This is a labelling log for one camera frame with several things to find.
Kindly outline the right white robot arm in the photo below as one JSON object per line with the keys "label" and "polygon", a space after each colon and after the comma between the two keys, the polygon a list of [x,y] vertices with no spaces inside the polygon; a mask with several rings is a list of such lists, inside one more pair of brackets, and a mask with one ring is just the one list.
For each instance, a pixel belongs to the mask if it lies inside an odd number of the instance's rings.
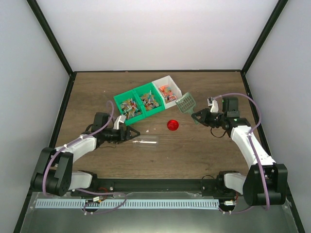
{"label": "right white robot arm", "polygon": [[222,128],[238,146],[248,165],[246,176],[236,171],[220,172],[216,191],[226,196],[234,190],[243,195],[249,206],[283,205],[286,200],[287,168],[265,151],[249,121],[240,117],[238,98],[224,97],[222,112],[218,111],[215,98],[209,98],[207,102],[208,108],[193,113],[191,117],[211,129]]}

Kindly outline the white candy bin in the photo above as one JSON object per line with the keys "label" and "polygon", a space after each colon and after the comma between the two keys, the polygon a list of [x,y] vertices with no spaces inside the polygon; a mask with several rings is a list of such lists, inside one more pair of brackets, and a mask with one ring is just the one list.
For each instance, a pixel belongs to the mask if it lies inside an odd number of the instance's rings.
{"label": "white candy bin", "polygon": [[154,80],[152,84],[159,93],[165,109],[175,106],[176,101],[183,95],[170,75]]}

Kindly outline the clear plastic jar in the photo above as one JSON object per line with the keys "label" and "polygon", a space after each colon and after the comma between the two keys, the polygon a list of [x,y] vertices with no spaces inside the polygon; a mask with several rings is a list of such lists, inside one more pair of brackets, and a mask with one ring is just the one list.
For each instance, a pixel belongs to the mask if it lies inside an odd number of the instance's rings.
{"label": "clear plastic jar", "polygon": [[140,135],[133,139],[134,147],[153,149],[159,144],[159,138],[157,135]]}

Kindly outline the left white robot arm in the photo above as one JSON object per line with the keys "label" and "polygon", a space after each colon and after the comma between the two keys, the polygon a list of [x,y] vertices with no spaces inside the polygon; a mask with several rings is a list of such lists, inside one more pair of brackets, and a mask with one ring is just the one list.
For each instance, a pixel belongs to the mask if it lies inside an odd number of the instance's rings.
{"label": "left white robot arm", "polygon": [[60,197],[76,189],[82,189],[88,196],[96,195],[97,176],[87,171],[74,172],[73,164],[105,142],[121,144],[140,136],[139,131],[125,125],[125,120],[124,115],[114,119],[108,113],[97,112],[93,123],[78,138],[57,148],[45,147],[33,172],[31,189]]}

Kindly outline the green slotted scoop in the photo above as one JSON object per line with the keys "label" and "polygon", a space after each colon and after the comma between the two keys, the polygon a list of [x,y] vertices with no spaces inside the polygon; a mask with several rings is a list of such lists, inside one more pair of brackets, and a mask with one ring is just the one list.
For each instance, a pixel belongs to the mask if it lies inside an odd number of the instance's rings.
{"label": "green slotted scoop", "polygon": [[190,92],[185,93],[181,98],[176,100],[176,105],[181,113],[189,114],[196,125],[199,124],[191,115],[194,113],[193,109],[196,106],[196,102]]}

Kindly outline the green double candy bin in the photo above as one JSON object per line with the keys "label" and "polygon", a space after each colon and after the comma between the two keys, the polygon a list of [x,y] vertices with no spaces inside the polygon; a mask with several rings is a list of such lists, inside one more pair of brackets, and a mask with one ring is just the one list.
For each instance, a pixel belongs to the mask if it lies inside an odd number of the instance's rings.
{"label": "green double candy bin", "polygon": [[136,87],[114,96],[121,115],[129,126],[165,110],[164,102],[152,83]]}

